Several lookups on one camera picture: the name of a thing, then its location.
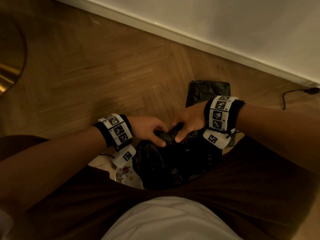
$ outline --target herringbone parquet floor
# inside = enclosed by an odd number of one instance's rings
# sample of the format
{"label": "herringbone parquet floor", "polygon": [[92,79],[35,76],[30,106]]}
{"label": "herringbone parquet floor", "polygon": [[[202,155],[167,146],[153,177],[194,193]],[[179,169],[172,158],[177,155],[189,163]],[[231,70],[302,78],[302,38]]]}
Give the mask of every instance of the herringbone parquet floor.
{"label": "herringbone parquet floor", "polygon": [[[191,80],[226,81],[247,103],[281,109],[303,87],[52,0],[0,0],[26,37],[20,81],[0,97],[0,136],[55,138],[110,113],[169,124]],[[320,116],[320,96],[292,93],[288,110]],[[320,238],[320,200],[296,240]]]}

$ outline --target wristband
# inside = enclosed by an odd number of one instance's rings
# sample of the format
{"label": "wristband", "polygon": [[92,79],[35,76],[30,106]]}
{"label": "wristband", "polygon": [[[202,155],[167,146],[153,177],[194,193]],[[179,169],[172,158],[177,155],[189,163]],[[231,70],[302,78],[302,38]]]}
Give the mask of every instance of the wristband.
{"label": "wristband", "polygon": [[107,147],[121,150],[132,142],[131,125],[125,115],[112,114],[94,125],[103,135]]}
{"label": "wristband", "polygon": [[237,97],[217,96],[210,99],[204,109],[204,117],[210,130],[222,134],[231,134],[231,129],[235,127],[238,113],[244,101]]}

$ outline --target leg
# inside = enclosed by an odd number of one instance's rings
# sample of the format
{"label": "leg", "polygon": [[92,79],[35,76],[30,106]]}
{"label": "leg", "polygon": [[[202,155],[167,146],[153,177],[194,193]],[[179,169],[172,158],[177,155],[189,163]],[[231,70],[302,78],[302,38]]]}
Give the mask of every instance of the leg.
{"label": "leg", "polygon": [[212,171],[165,194],[202,203],[243,239],[289,240],[318,185],[318,175],[244,137]]}
{"label": "leg", "polygon": [[[33,136],[0,138],[0,159],[45,142]],[[86,166],[29,209],[9,233],[11,239],[100,240],[127,210],[148,200],[148,192],[110,180],[109,173]]]}

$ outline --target white wall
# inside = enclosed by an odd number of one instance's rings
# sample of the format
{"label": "white wall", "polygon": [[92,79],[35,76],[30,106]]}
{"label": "white wall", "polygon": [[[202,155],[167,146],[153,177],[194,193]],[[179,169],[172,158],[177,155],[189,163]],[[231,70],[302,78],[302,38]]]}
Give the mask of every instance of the white wall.
{"label": "white wall", "polygon": [[[60,1],[95,12],[83,0],[82,3]],[[300,77],[320,84],[320,0],[86,1],[251,61],[241,62],[222,55],[230,60],[258,69],[259,66],[251,63],[259,63],[271,67],[272,72],[262,70],[275,75],[287,79]]]}

